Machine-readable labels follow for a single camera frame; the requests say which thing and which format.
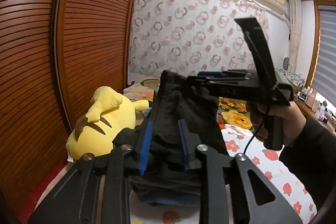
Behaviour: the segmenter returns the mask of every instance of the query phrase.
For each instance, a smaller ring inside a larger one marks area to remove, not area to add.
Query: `plush toy arm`
[[[139,101],[135,101],[133,102],[135,111],[143,111],[146,109],[149,109],[149,102],[148,100],[139,100]]]
[[[91,99],[93,104],[86,113],[88,122],[100,120],[100,115],[112,108],[119,106],[123,102],[122,96],[109,86],[101,86],[95,92]]]

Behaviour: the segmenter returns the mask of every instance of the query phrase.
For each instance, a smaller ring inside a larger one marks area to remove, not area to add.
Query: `white tag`
[[[67,151],[68,151],[68,162],[74,162],[74,159],[73,159],[73,157],[72,157],[72,155],[71,155],[71,152],[70,152],[69,144],[68,144],[68,143],[65,145],[65,148],[66,148]]]

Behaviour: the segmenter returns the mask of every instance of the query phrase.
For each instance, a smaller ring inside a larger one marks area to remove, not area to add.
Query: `pink bottle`
[[[315,99],[316,99],[316,93],[317,93],[317,90],[313,90],[313,92],[308,96],[306,105],[310,108],[313,108],[314,106]]]

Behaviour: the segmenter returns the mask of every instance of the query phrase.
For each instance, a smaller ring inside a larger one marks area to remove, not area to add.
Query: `black sleeve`
[[[336,138],[307,117],[302,133],[279,160],[304,184],[319,210],[336,181]]]

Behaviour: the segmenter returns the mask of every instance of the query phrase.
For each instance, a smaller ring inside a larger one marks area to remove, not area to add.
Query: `wooden wardrobe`
[[[18,214],[96,88],[122,92],[134,0],[0,0],[0,188]]]

